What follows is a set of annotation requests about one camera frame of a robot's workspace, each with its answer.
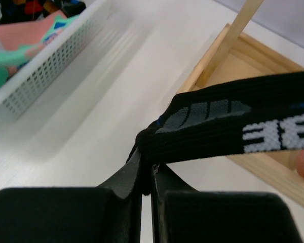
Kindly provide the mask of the wooden clothes rack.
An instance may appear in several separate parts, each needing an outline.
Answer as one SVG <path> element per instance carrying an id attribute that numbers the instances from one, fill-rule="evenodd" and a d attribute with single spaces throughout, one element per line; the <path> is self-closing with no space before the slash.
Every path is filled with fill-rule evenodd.
<path id="1" fill-rule="evenodd" d="M 196 64 L 178 92 L 236 79 L 301 71 L 303 67 L 243 33 L 262 1 L 245 1 Z M 304 179 L 294 170 L 298 151 L 230 155 L 235 164 L 304 207 Z"/>

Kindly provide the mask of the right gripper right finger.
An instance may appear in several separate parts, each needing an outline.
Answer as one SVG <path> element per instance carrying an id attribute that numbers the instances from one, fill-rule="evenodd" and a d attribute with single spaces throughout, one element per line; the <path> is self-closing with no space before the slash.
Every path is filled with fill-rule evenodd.
<path id="1" fill-rule="evenodd" d="M 154 242 L 300 242 L 276 194 L 200 192 L 167 165 L 155 165 L 151 180 Z"/>

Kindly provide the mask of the argyle red orange sock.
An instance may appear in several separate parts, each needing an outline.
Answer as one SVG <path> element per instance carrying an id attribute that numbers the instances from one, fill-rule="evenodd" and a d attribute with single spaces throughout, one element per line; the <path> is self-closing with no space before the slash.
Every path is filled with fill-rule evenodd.
<path id="1" fill-rule="evenodd" d="M 38 17 L 47 17 L 60 10 L 53 1 L 3 1 L 3 13 L 11 22 L 33 21 Z"/>

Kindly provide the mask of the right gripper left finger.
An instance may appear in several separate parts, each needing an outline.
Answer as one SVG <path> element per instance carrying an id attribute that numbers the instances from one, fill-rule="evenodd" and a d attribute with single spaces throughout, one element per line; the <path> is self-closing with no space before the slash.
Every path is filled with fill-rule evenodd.
<path id="1" fill-rule="evenodd" d="M 0 242 L 139 242 L 140 154 L 96 187 L 0 190 Z"/>

